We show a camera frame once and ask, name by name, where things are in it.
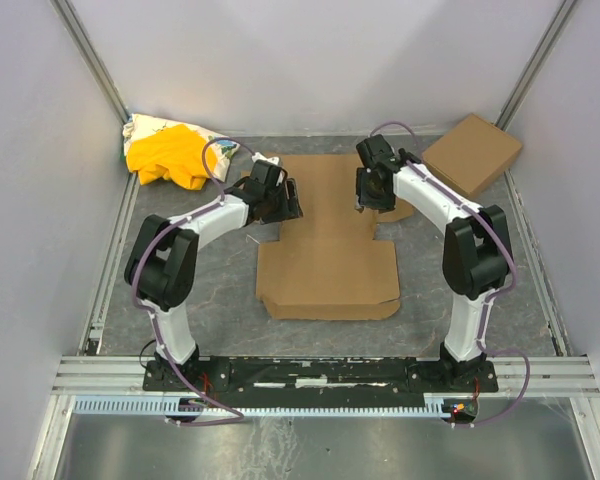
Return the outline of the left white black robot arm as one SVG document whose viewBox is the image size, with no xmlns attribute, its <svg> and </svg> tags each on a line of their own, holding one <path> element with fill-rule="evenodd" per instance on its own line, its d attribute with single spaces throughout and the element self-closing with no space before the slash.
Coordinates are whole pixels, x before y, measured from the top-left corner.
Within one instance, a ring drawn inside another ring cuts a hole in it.
<svg viewBox="0 0 600 480">
<path fill-rule="evenodd" d="M 150 318 L 158 355 L 175 365 L 192 361 L 198 345 L 189 327 L 186 300 L 199 251 L 225 234 L 254 222 L 271 224 L 302 216 L 295 180 L 278 157 L 252 157 L 250 173 L 210 203 L 141 225 L 124 279 L 136 308 Z"/>
</svg>

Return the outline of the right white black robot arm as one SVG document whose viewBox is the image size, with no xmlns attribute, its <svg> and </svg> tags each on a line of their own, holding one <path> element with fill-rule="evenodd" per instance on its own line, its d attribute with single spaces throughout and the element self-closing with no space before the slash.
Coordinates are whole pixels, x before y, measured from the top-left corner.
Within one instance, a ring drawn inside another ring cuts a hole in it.
<svg viewBox="0 0 600 480">
<path fill-rule="evenodd" d="M 381 135 L 356 145 L 359 209 L 386 213 L 404 200 L 443 234 L 442 273 L 453 292 L 452 314 L 441 357 L 467 368 L 486 356 L 486 327 L 497 296 L 516 279 L 506 214 L 482 207 L 444 185 L 411 152 L 394 150 Z"/>
</svg>

